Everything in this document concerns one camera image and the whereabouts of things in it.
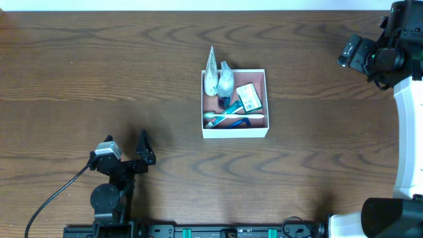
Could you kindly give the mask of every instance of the white box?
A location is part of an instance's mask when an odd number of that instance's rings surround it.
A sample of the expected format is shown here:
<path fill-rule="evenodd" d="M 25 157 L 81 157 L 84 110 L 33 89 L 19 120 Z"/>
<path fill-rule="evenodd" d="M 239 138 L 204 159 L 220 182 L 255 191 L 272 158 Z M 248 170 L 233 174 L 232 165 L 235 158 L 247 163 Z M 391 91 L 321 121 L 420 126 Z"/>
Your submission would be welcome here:
<path fill-rule="evenodd" d="M 238 94 L 236 93 L 236 88 L 242 85 L 253 83 L 254 87 L 258 93 L 258 97 L 262 103 L 262 108 L 253 113 L 263 114 L 264 118 L 262 119 L 249 119 L 251 126 L 248 128 L 234 128 L 234 129 L 224 129 L 224 127 L 230 125 L 231 123 L 240 120 L 238 119 L 225 119 L 220 124 L 212 129 L 205 129 L 204 126 L 209 120 L 203 119 L 203 114 L 205 112 L 223 112 L 217 106 L 217 96 L 209 97 L 204 93 L 204 73 L 202 71 L 201 76 L 201 127 L 203 131 L 203 138 L 263 138 L 266 136 L 267 131 L 269 130 L 269 112 L 267 105 L 267 91 L 266 91 L 266 74 L 264 69 L 233 69 L 232 70 L 235 76 L 235 88 L 233 90 L 233 96 L 231 104 L 236 100 L 239 100 Z M 244 109 L 241 109 L 237 114 L 244 114 Z"/>

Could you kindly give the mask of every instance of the small bottle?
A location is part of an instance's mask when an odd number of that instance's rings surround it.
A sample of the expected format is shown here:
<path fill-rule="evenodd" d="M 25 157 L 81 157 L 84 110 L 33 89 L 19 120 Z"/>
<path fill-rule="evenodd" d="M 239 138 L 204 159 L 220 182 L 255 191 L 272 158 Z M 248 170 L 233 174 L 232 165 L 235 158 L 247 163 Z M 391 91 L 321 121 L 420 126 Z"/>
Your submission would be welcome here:
<path fill-rule="evenodd" d="M 217 105 L 220 109 L 225 110 L 229 108 L 231 104 L 235 78 L 226 61 L 223 61 L 221 66 L 222 72 L 220 75 L 219 85 L 217 86 Z"/>

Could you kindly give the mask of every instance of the label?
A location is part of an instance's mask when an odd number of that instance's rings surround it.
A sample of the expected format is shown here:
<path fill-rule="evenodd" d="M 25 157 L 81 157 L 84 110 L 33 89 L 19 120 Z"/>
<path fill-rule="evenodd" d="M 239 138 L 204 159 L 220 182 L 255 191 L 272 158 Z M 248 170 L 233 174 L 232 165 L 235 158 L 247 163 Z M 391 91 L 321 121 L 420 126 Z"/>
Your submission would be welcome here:
<path fill-rule="evenodd" d="M 252 83 L 238 87 L 237 93 L 246 111 L 251 111 L 262 106 Z"/>

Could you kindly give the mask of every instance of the green connector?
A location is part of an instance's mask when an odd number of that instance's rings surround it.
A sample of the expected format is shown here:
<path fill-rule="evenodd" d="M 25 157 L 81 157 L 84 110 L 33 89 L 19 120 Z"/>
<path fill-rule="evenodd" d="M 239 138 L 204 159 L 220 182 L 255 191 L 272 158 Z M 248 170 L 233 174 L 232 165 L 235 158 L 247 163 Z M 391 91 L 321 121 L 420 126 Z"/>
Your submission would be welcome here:
<path fill-rule="evenodd" d="M 276 231 L 276 229 L 269 229 L 268 238 L 277 238 L 277 237 L 278 237 L 278 231 Z"/>
<path fill-rule="evenodd" d="M 182 238 L 191 238 L 191 229 L 183 229 Z"/>

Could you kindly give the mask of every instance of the toothpaste tube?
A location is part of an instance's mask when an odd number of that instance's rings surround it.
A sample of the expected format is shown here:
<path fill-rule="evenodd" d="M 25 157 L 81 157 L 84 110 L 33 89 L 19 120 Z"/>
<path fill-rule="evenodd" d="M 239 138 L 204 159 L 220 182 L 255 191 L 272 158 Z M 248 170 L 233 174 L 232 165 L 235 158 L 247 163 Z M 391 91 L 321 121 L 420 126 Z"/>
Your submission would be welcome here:
<path fill-rule="evenodd" d="M 239 100 L 236 100 L 229 108 L 224 110 L 222 112 L 222 114 L 236 113 L 239 110 L 241 110 L 242 108 L 243 108 L 243 104 Z M 211 122 L 207 123 L 205 128 L 206 129 L 213 128 L 213 127 L 217 126 L 220 122 L 222 122 L 224 119 L 226 119 L 226 117 L 218 116 L 218 117 L 214 118 Z"/>

